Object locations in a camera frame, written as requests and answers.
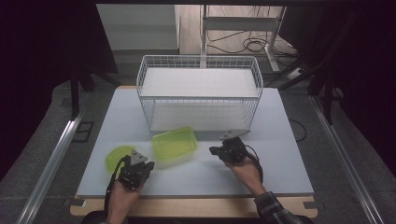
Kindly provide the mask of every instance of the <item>transparent plastic box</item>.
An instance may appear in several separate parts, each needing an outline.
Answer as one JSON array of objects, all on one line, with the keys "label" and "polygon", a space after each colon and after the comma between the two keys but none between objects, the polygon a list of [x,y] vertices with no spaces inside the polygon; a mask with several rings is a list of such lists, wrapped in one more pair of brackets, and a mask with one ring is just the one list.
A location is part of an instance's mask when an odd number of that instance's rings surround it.
[{"label": "transparent plastic box", "polygon": [[191,127],[182,127],[151,139],[158,161],[173,161],[189,156],[197,148],[197,140]]},{"label": "transparent plastic box", "polygon": [[223,132],[250,128],[262,74],[249,56],[147,55],[136,86],[152,132],[184,126]]}]

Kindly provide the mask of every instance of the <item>white wire basket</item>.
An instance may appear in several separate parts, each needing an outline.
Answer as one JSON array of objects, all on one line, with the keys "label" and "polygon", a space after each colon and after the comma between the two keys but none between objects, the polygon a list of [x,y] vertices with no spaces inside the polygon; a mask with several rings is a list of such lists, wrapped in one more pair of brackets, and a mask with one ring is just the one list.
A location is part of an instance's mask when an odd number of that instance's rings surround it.
[{"label": "white wire basket", "polygon": [[250,128],[262,74],[248,56],[147,55],[136,86],[152,132],[183,126],[223,132]]}]

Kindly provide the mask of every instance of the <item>black backdrop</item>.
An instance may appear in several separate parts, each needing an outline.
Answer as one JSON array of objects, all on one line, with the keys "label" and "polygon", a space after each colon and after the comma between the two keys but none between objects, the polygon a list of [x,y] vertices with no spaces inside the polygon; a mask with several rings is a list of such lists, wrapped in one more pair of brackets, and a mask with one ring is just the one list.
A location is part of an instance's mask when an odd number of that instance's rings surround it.
[{"label": "black backdrop", "polygon": [[81,2],[0,1],[1,178],[71,71],[89,64],[117,73],[96,5]]},{"label": "black backdrop", "polygon": [[396,6],[363,8],[335,59],[341,107],[396,175]]}]

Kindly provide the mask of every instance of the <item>gray floor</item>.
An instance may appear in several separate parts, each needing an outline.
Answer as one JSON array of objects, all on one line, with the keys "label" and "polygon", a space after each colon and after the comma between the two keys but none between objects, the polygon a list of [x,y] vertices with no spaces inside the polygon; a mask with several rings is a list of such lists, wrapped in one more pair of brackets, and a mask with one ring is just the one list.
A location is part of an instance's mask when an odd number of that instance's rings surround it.
[{"label": "gray floor", "polygon": [[[111,75],[122,85],[134,85],[141,56],[159,51],[114,52],[119,74]],[[270,73],[264,57],[258,57],[262,73]],[[79,223],[82,217],[69,213],[79,181],[99,134],[115,87],[93,76],[96,88],[82,121],[93,122],[92,134],[86,143],[71,143],[53,179],[49,191],[38,210],[34,223]],[[289,119],[299,121],[306,128],[306,138],[298,142],[306,171],[314,188],[318,216],[315,223],[370,223],[361,202],[349,183],[334,148],[318,121],[309,101],[306,85],[309,79],[281,91]],[[15,223],[44,169],[52,150],[70,119],[70,88],[64,83],[53,92],[49,111],[37,128],[21,156],[0,183],[0,223]],[[333,127],[363,183],[372,195],[385,223],[396,223],[396,179],[376,152],[346,117],[337,102],[332,104]],[[296,139],[304,137],[304,130],[290,122]]]}]

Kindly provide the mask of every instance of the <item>lime green lid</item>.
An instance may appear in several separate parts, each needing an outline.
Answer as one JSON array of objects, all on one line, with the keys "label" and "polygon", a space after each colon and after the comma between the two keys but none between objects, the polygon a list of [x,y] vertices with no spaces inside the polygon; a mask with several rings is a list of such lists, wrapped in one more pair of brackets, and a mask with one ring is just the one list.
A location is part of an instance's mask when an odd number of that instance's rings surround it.
[{"label": "lime green lid", "polygon": [[190,154],[198,145],[191,127],[155,135],[151,139],[151,144],[159,161],[170,161]]},{"label": "lime green lid", "polygon": [[130,156],[133,150],[134,150],[134,146],[120,146],[111,150],[111,152],[108,153],[108,155],[105,158],[107,171],[113,174],[114,171],[116,170],[117,164],[119,163],[120,159],[122,159],[126,155]]}]

